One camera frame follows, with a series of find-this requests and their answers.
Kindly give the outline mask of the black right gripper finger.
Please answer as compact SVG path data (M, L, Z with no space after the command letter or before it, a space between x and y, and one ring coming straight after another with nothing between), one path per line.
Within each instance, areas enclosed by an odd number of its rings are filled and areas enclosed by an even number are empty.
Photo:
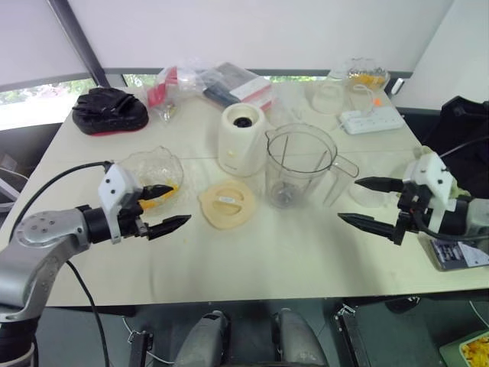
M344 220L347 224L360 229L363 232L375 234L395 242L394 225L379 222L372 216L366 216L357 213L338 213L338 217Z
M363 177L357 179L355 183L369 190L382 193L401 193L403 191L403 181L390 177Z

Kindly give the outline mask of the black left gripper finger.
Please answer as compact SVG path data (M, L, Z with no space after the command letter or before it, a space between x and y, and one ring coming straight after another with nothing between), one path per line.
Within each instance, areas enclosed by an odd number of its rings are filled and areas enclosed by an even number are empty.
M147 239L151 241L170 234L186 224L190 218L191 215L172 216L170 218L166 218L157 225L149 226L147 228Z
M148 185L143 187L139 199L153 200L172 191L174 191L174 188L172 186L167 186L163 184Z

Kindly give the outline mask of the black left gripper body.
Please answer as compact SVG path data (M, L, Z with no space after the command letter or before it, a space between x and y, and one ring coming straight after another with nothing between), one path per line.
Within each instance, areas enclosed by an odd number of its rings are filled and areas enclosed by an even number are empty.
M148 194L148 188L143 188L137 196L131 198L120 209L118 225L123 238L149 236L149 225L141 219L144 209L139 203L140 199L146 200Z

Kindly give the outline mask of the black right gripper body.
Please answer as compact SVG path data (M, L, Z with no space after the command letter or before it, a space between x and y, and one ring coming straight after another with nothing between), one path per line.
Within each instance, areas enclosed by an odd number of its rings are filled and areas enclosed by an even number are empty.
M425 232L427 225L423 221L428 209L432 192L427 185L405 183L400 193L397 207L400 210L394 226L391 240L401 245L406 232Z

